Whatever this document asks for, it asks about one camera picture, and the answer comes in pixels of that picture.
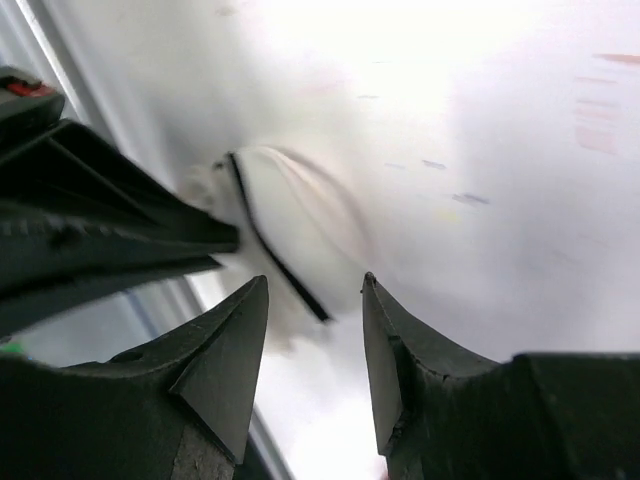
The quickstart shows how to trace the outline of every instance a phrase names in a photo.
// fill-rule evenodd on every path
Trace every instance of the black trim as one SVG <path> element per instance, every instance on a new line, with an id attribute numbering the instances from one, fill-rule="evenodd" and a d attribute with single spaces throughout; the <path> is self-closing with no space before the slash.
<path id="1" fill-rule="evenodd" d="M 231 171 L 233 176 L 238 184 L 238 190 L 240 191 L 240 196 L 242 198 L 242 205 L 244 206 L 245 213 L 247 214 L 247 219 L 249 220 L 249 224 L 251 225 L 251 230 L 255 234 L 260 243 L 260 246 L 265 250 L 269 258 L 273 260 L 273 263 L 276 264 L 276 267 L 282 272 L 287 281 L 291 284 L 294 290 L 300 295 L 302 301 L 307 304 L 309 309 L 313 312 L 313 314 L 318 317 L 318 320 L 321 322 L 327 322 L 331 320 L 327 311 L 320 305 L 320 302 L 316 300 L 313 294 L 302 284 L 296 276 L 289 271 L 289 269 L 284 265 L 282 260 L 278 258 L 278 256 L 274 253 L 274 251 L 269 247 L 269 244 L 263 238 L 260 230 L 258 229 L 258 225 L 253 216 L 253 211 L 251 209 L 251 204 L 249 203 L 249 197 L 247 196 L 247 188 L 242 180 L 242 172 L 240 171 L 240 165 L 236 160 L 235 154 L 233 152 L 227 153 L 227 158 L 229 159 L 229 164 L 231 166 Z"/>

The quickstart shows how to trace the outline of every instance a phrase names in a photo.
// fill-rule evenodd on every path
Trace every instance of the white wall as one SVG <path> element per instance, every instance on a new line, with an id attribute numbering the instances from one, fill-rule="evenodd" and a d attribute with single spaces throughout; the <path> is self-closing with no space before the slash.
<path id="1" fill-rule="evenodd" d="M 48 4 L 118 141 L 170 187 L 229 149 L 296 150 L 356 197 L 366 267 L 466 347 L 640 345 L 637 2 Z M 356 444 L 348 478 L 374 478 L 357 317 L 263 363 L 301 479 L 347 478 Z M 344 448 L 314 457 L 322 432 Z"/>

